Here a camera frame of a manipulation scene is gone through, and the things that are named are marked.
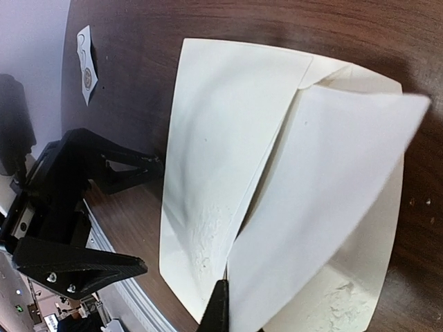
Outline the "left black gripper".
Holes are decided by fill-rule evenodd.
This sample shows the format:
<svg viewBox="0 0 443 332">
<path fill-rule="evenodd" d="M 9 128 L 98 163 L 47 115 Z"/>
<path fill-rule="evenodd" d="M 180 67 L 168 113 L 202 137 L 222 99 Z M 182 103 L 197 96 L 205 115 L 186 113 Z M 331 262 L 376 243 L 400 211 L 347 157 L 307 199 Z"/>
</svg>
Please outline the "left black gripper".
<svg viewBox="0 0 443 332">
<path fill-rule="evenodd" d="M 15 268 L 50 291 L 82 299 L 97 291 L 103 273 L 87 251 L 91 224 L 78 209 L 92 180 L 115 194 L 162 178 L 164 165 L 85 129 L 73 129 L 45 146 L 24 184 L 18 187 L 1 224 L 1 251 L 13 252 Z M 147 272 L 144 266 L 134 277 Z"/>
</svg>

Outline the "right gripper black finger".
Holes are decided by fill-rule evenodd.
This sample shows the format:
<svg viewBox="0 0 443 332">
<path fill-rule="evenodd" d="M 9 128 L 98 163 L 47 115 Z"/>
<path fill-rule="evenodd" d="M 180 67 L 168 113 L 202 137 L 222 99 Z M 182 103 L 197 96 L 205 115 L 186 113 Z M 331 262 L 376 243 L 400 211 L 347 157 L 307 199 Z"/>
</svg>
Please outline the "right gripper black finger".
<svg viewBox="0 0 443 332">
<path fill-rule="evenodd" d="M 218 280 L 197 332 L 229 332 L 228 280 Z"/>
</svg>

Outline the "cream paper envelope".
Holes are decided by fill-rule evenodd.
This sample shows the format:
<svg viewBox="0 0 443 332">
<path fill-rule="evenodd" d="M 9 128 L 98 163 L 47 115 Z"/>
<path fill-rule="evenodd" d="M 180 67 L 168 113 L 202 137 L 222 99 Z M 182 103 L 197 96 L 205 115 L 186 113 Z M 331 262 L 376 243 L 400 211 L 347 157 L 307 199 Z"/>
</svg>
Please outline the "cream paper envelope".
<svg viewBox="0 0 443 332">
<path fill-rule="evenodd" d="M 400 93 L 362 66 L 287 48 L 184 39 L 172 101 L 159 270 L 200 322 L 293 97 L 315 84 Z"/>
</svg>

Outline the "white letter paper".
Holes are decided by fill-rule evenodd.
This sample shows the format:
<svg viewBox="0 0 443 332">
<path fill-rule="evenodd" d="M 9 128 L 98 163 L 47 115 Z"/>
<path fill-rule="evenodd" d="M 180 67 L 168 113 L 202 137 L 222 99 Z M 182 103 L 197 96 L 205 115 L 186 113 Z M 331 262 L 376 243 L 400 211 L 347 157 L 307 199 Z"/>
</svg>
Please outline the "white letter paper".
<svg viewBox="0 0 443 332">
<path fill-rule="evenodd" d="M 232 331 L 364 331 L 425 95 L 365 77 L 297 98 L 228 260 Z"/>
</svg>

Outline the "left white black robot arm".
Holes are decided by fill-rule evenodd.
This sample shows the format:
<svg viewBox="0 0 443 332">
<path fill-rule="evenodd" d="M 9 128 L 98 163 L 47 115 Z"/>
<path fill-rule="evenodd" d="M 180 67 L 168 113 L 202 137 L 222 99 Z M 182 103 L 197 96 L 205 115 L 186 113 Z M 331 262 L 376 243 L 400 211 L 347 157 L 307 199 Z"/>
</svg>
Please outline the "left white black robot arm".
<svg viewBox="0 0 443 332">
<path fill-rule="evenodd" d="M 80 128 L 48 143 L 27 167 L 35 143 L 24 87 L 3 74 L 1 175 L 11 177 L 15 198 L 1 219 L 1 250 L 14 268 L 69 299 L 145 274 L 138 257 L 87 248 L 91 222 L 83 199 L 92 184 L 115 194 L 160 179 L 162 161 Z"/>
</svg>

